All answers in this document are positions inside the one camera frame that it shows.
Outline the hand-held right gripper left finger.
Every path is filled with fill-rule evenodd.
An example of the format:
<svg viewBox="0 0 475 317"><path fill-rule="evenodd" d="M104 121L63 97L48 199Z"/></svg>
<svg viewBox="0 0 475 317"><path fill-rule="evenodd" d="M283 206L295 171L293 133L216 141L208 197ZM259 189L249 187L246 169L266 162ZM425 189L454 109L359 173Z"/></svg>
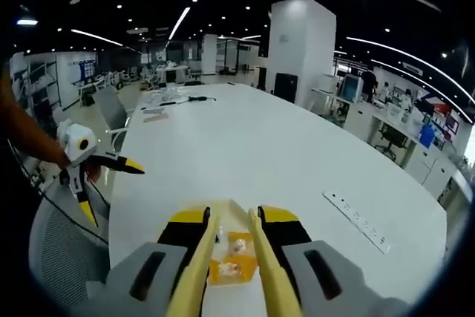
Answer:
<svg viewBox="0 0 475 317"><path fill-rule="evenodd" d="M85 302L86 316L201 316L212 254L212 210L176 213L108 273Z"/></svg>

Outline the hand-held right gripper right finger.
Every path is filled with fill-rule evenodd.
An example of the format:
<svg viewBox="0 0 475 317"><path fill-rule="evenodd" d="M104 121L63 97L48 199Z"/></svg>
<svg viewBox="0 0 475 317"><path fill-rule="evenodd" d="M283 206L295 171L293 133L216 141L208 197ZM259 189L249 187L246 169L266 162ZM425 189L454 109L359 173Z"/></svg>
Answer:
<svg viewBox="0 0 475 317"><path fill-rule="evenodd" d="M257 208L257 260L269 316L404 315L403 301L372 290L360 267L285 209Z"/></svg>

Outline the person's left hand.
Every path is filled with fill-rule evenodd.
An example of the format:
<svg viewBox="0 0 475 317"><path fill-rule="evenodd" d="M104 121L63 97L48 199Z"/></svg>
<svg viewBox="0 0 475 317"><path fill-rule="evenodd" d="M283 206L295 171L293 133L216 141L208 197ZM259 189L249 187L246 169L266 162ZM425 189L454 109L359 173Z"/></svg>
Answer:
<svg viewBox="0 0 475 317"><path fill-rule="evenodd" d="M86 178L90 183L96 183L100 179L101 172L101 166L94 164L87 164L85 166Z"/></svg>

